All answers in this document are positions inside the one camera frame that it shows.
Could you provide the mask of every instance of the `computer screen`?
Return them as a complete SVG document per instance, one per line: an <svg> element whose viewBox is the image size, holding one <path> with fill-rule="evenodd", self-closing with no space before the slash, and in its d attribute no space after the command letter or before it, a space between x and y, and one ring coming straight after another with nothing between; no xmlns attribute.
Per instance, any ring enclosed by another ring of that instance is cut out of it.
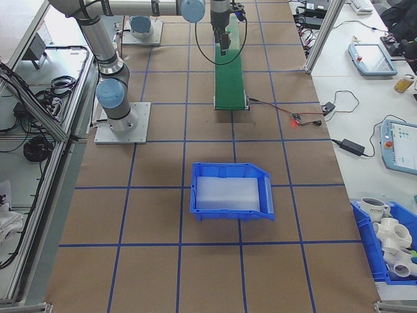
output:
<svg viewBox="0 0 417 313"><path fill-rule="evenodd" d="M391 123L395 165L417 170L417 128Z"/></svg>
<svg viewBox="0 0 417 313"><path fill-rule="evenodd" d="M368 72L387 72L392 70L391 65L377 44L356 45L355 48L358 55L362 57L360 62Z"/></svg>

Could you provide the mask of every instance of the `metal bracket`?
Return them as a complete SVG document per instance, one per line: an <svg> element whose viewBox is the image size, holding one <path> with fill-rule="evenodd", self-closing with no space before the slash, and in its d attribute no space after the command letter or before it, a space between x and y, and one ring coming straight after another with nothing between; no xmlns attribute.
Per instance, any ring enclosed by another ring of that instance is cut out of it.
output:
<svg viewBox="0 0 417 313"><path fill-rule="evenodd" d="M153 33L147 38L136 38L131 32L123 32L123 45L125 46L160 46L162 38L162 27L164 26L163 21L151 21L153 26ZM124 29L131 29L130 23L127 20Z"/></svg>
<svg viewBox="0 0 417 313"><path fill-rule="evenodd" d="M114 132L107 123L100 123L97 127L95 143L146 143L151 103L131 102L130 106L139 117L137 126L129 132ZM107 119L104 110L100 119Z"/></svg>
<svg viewBox="0 0 417 313"><path fill-rule="evenodd" d="M51 313L53 306L42 303L32 306L12 306L10 308L0 308L1 313Z"/></svg>
<svg viewBox="0 0 417 313"><path fill-rule="evenodd" d="M384 302L374 304L376 313L417 313L417 306L391 305Z"/></svg>

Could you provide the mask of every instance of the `keyboard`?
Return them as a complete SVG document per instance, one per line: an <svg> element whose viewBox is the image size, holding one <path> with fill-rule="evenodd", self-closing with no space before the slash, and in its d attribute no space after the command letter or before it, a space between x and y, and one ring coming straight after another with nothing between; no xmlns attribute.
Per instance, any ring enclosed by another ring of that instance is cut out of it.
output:
<svg viewBox="0 0 417 313"><path fill-rule="evenodd" d="M370 0L351 0L351 8L357 15L368 15L373 12L373 5Z"/></svg>

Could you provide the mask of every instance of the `green conveyor belt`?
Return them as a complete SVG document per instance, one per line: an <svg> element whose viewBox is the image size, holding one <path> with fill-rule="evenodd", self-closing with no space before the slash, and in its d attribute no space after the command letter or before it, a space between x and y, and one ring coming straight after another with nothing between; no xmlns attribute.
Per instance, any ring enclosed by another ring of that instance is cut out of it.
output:
<svg viewBox="0 0 417 313"><path fill-rule="evenodd" d="M230 17L227 28L230 32L230 48L226 55L220 55L220 45L216 45L216 63L222 64L232 60L240 49L239 27L236 16ZM215 110L247 110L243 87L242 59L240 55L232 63L216 65Z"/></svg>

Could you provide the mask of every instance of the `white table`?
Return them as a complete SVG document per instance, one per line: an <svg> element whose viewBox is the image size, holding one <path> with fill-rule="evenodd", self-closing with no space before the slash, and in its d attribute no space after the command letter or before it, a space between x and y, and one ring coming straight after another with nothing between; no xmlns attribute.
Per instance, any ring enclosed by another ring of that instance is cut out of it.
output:
<svg viewBox="0 0 417 313"><path fill-rule="evenodd" d="M370 27L386 29L376 11L369 16L358 16L352 8L345 5L335 26L347 20L359 20ZM371 30L359 23L346 23L333 29L312 72L321 105L328 101L333 102L337 90L350 90L359 99L360 105L353 113L337 113L327 123L327 127L331 138L346 138L363 145L368 155L372 153L369 137L373 132L373 125L386 115L393 114L408 123L417 124L417 101L412 96L417 93L414 86L403 94L394 91L395 83L404 74L412 73L408 64L404 61L394 62L398 70L398 75L394 77L367 78L359 74L347 52L353 36L361 43L381 43L379 37L383 35L382 31ZM355 104L351 95L340 93L336 100L336 110L351 110ZM347 193L351 199L368 196L396 201L417 212L413 199L417 194L417 176L385 167L381 157L380 137L377 127L372 138L375 146L373 158L358 157L334 146ZM393 286L385 283L376 285L384 301L417 299L416 286Z"/></svg>

